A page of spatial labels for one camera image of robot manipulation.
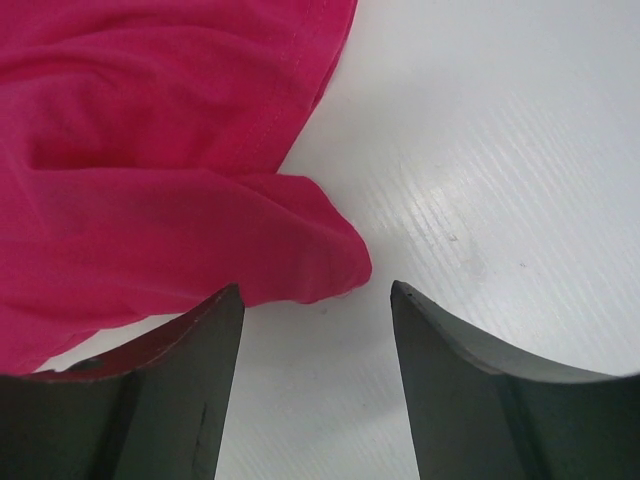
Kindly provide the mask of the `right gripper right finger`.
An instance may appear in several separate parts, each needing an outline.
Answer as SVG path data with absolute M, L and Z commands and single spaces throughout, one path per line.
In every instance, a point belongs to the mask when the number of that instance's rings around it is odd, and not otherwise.
M 405 282 L 390 301 L 421 478 L 638 477 L 637 375 L 527 352 Z

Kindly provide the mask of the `pink t shirt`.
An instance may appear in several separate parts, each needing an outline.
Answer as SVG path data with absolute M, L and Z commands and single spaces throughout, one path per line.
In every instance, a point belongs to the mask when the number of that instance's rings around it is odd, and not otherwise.
M 347 41 L 353 1 L 1 5 L 1 370 L 181 314 L 364 285 L 367 247 L 280 172 Z

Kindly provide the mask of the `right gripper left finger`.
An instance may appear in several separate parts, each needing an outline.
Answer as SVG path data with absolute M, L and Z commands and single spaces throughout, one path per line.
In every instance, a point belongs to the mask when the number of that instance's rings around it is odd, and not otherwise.
M 1 380 L 5 479 L 211 479 L 243 327 L 228 286 L 65 371 Z

